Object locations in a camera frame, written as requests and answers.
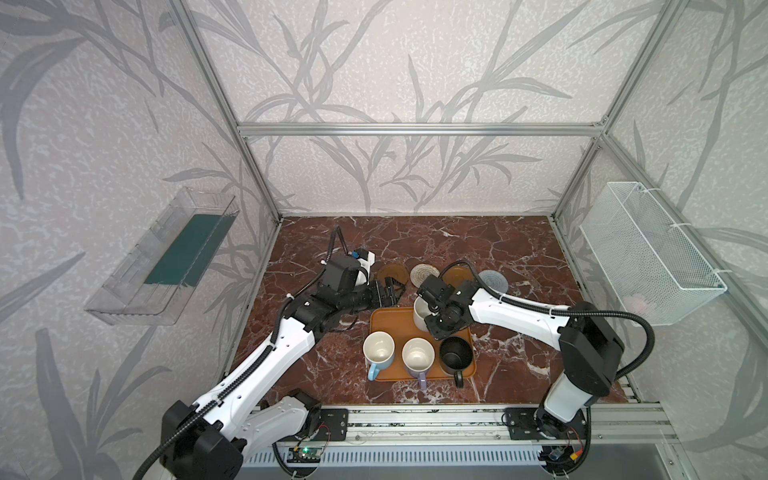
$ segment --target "blue mug handle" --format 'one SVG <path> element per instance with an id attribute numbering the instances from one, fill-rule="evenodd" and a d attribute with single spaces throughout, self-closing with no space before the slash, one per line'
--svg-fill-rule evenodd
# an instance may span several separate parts
<path id="1" fill-rule="evenodd" d="M 379 375 L 379 372 L 381 372 L 381 370 L 379 370 L 378 367 L 379 366 L 376 365 L 375 363 L 371 363 L 371 369 L 368 371 L 368 380 L 370 380 L 371 382 L 375 380 L 376 377 Z"/>

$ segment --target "mesh basket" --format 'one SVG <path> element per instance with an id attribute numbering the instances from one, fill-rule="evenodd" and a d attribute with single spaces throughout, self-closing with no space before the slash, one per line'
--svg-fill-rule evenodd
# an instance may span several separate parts
<path id="1" fill-rule="evenodd" d="M 581 231 L 624 309 L 652 325 L 671 325 L 727 289 L 638 182 L 609 182 Z"/>

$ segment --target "mug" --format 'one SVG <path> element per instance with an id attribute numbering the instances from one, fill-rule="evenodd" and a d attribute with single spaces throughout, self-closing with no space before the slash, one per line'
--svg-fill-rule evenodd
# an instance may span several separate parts
<path id="1" fill-rule="evenodd" d="M 424 323 L 424 319 L 432 315 L 429 311 L 429 304 L 422 297 L 417 296 L 416 301 L 413 303 L 413 322 L 416 328 L 422 332 L 427 332 L 427 324 Z"/>
<path id="2" fill-rule="evenodd" d="M 472 346 L 463 338 L 450 336 L 440 344 L 440 366 L 445 373 L 453 375 L 453 381 L 464 388 L 462 370 L 472 364 Z"/>
<path id="3" fill-rule="evenodd" d="M 427 390 L 427 372 L 435 362 L 435 349 L 424 339 L 410 339 L 402 348 L 402 362 L 411 376 L 419 381 L 419 388 Z"/>
<path id="4" fill-rule="evenodd" d="M 395 340 L 387 332 L 371 333 L 362 343 L 362 354 L 366 356 L 366 365 L 370 365 L 368 380 L 373 381 L 395 361 Z"/>

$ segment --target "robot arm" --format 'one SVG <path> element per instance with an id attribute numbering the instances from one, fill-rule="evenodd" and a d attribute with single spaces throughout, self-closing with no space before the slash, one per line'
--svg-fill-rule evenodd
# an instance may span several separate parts
<path id="1" fill-rule="evenodd" d="M 384 286 L 370 280 L 376 258 L 368 250 L 331 257 L 332 248 L 333 238 L 316 291 L 297 294 L 281 309 L 276 334 L 191 406 L 179 401 L 165 412 L 162 438 L 177 439 L 159 459 L 177 478 L 233 478 L 251 452 L 290 435 L 306 438 L 317 431 L 320 402 L 299 390 L 269 408 L 253 409 L 292 364 L 334 331 L 342 315 L 396 305 L 404 290 L 400 285 L 397 292 L 390 278 Z M 212 409 L 205 409 L 211 404 Z M 196 428 L 179 433 L 203 412 Z"/>
<path id="2" fill-rule="evenodd" d="M 571 310 L 571 307 L 510 297 L 518 304 L 548 311 L 540 313 L 504 303 L 477 282 L 465 281 L 455 289 L 435 276 L 427 277 L 419 288 L 419 295 L 432 311 L 425 323 L 435 339 L 443 339 L 477 322 L 523 333 L 561 351 L 564 372 L 549 389 L 537 412 L 543 435 L 556 436 L 579 409 L 610 393 L 624 344 L 604 318 L 556 316 L 551 313 Z M 590 303 L 582 303 L 573 310 L 595 308 Z"/>

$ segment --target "leaf pattern wallpaper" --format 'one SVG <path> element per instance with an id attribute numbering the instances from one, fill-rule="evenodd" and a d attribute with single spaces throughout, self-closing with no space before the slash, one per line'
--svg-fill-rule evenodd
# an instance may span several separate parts
<path id="1" fill-rule="evenodd" d="M 611 132 L 764 306 L 766 10 L 764 0 L 689 2 Z M 616 299 L 578 226 L 605 182 L 623 180 L 601 154 L 561 218 L 590 293 L 606 306 Z M 765 349 L 722 299 L 657 330 L 654 354 L 633 374 L 641 397 L 664 402 L 700 478 L 764 478 Z M 631 348 L 643 342 L 637 329 L 621 333 Z"/>
<path id="2" fill-rule="evenodd" d="M 240 122 L 599 121 L 662 3 L 189 2 Z M 587 142 L 252 137 L 250 146 L 288 214 L 529 214 L 551 212 Z"/>
<path id="3" fill-rule="evenodd" d="M 0 478 L 130 478 L 218 380 L 275 226 L 164 2 L 4 0 L 0 31 Z M 182 186 L 240 215 L 177 324 L 86 313 Z"/>

